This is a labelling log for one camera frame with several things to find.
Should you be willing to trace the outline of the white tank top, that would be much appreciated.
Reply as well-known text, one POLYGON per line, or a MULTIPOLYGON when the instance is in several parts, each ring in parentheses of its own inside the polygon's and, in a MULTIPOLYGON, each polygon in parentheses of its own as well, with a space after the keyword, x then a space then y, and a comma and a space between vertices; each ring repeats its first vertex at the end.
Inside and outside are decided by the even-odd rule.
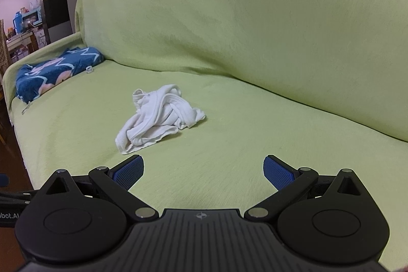
POLYGON ((205 113, 182 98, 175 84, 151 92, 135 90, 132 99, 136 112, 115 138, 116 147, 123 155, 152 146, 205 119, 205 113))

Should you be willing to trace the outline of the blue patterned storage bag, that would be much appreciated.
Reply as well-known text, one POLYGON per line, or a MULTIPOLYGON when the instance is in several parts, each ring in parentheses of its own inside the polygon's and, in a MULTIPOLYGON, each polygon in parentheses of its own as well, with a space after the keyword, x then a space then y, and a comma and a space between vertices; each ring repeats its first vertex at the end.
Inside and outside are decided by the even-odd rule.
POLYGON ((25 64, 17 71, 16 97, 29 104, 71 77, 93 70, 105 60, 93 47, 67 49, 61 55, 36 64, 25 64))

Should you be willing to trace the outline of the green covered sofa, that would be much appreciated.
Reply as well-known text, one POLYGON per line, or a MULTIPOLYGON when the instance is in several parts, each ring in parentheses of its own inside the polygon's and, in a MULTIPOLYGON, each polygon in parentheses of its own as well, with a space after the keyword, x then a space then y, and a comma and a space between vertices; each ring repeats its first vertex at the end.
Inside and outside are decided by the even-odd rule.
POLYGON ((75 33, 14 63, 4 92, 34 188, 124 159, 133 92, 175 84, 205 119, 145 148, 132 193, 158 210, 246 210, 266 155, 353 169, 407 264, 407 0, 77 0, 75 33), (93 47, 105 60, 26 104, 17 71, 93 47))

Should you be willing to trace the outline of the white side table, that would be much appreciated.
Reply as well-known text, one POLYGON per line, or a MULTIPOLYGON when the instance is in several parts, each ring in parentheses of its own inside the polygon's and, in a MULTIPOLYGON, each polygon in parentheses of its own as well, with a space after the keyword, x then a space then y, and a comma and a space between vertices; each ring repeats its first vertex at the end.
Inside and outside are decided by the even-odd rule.
POLYGON ((6 46, 12 63, 15 63, 39 49, 35 32, 36 30, 34 28, 29 29, 21 34, 16 34, 6 41, 6 46))

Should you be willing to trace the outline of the black refrigerator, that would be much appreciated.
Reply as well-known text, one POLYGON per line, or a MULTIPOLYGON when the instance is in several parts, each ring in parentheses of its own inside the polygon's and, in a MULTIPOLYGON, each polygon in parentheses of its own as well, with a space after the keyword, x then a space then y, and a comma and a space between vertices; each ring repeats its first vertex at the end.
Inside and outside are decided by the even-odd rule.
POLYGON ((42 0, 42 24, 49 45, 73 34, 67 0, 42 0))

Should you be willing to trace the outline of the light blue microwave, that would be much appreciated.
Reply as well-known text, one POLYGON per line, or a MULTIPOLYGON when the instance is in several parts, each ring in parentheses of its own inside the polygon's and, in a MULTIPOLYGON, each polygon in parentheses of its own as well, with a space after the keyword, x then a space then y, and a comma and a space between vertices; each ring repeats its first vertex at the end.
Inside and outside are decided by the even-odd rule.
POLYGON ((35 8, 29 12, 22 14, 22 21, 23 27, 37 27, 38 25, 42 25, 42 13, 41 8, 35 8))

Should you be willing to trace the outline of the blue thermos jug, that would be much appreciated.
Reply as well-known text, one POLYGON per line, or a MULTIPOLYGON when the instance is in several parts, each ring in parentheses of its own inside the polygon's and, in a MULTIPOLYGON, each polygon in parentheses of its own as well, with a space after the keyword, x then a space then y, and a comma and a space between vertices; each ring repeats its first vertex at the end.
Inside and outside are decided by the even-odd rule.
POLYGON ((13 18, 12 22, 13 22, 13 25, 14 25, 15 32, 17 34, 21 34, 22 30, 23 30, 22 14, 20 12, 17 12, 15 14, 15 17, 13 18))

